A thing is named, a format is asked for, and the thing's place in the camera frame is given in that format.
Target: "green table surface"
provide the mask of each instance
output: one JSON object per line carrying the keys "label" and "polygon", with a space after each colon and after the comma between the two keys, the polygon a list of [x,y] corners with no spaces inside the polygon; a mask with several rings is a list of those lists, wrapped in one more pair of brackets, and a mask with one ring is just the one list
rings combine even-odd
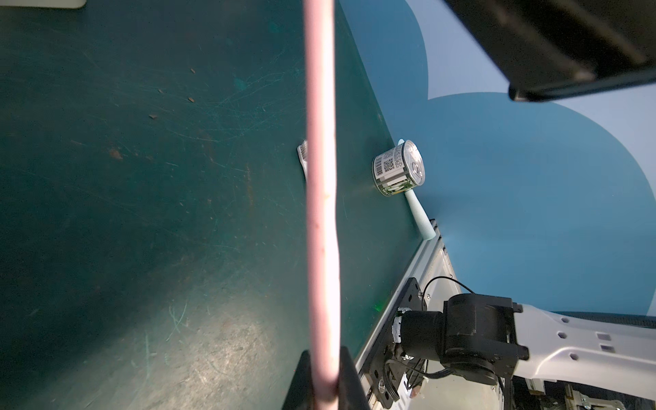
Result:
{"label": "green table surface", "polygon": [[[342,343],[420,243],[337,10]],[[299,1],[0,9],[0,408],[279,408],[307,349]]]}

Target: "blue wall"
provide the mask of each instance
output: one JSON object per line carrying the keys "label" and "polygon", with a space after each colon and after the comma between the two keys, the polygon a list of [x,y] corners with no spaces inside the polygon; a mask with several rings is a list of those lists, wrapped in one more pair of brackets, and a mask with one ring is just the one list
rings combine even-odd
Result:
{"label": "blue wall", "polygon": [[405,1],[342,7],[392,136],[424,157],[415,191],[459,278],[547,310],[645,314],[656,201],[625,147],[553,103],[495,92],[428,100],[423,38]]}

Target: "barcode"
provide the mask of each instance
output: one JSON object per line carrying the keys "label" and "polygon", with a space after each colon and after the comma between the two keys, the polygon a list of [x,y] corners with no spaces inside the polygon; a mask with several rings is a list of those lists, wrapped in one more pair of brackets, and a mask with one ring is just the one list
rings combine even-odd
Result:
{"label": "barcode", "polygon": [[394,158],[388,159],[382,165],[385,168],[385,172],[391,171],[394,169]]}
{"label": "barcode", "polygon": [[376,176],[382,175],[382,160],[380,158],[376,158],[373,168],[376,172]]}

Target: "black bracket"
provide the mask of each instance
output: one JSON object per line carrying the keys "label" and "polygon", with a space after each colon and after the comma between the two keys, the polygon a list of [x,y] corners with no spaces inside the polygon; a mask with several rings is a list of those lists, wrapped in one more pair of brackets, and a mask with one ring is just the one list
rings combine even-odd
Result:
{"label": "black bracket", "polygon": [[[342,346],[339,352],[339,380],[337,382],[339,410],[369,410],[369,403],[362,390],[362,384],[348,349]],[[298,365],[291,379],[283,410],[311,410],[314,408],[312,393],[312,372],[310,352],[300,355]]]}
{"label": "black bracket", "polygon": [[[386,409],[391,408],[394,400],[389,395],[389,392],[381,392],[379,389],[379,383],[381,383],[383,372],[385,372],[385,361],[394,358],[413,367],[419,364],[419,358],[412,360],[402,359],[400,357],[401,352],[395,352],[396,346],[392,337],[392,323],[394,322],[394,318],[398,315],[400,308],[410,308],[411,310],[423,309],[423,301],[419,296],[419,293],[420,289],[417,280],[413,277],[409,278],[405,283],[405,286],[403,286],[398,299],[394,302],[392,311],[388,315],[385,324],[382,326],[382,329],[374,341],[371,350],[362,365],[362,369],[360,370],[360,374],[367,378],[376,398]],[[391,372],[390,380],[398,390],[399,385],[401,384],[401,378],[403,377],[403,374],[406,373],[406,368],[394,364],[391,364],[389,368]]]}

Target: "debris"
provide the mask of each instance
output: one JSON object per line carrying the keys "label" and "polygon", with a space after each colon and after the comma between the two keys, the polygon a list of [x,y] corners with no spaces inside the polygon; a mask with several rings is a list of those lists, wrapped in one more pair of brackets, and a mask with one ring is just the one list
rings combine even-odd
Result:
{"label": "debris", "polygon": [[118,150],[116,150],[115,148],[110,149],[110,157],[112,157],[114,159],[118,159],[119,161],[121,161],[123,159],[123,156],[121,155],[121,153],[118,152]]}

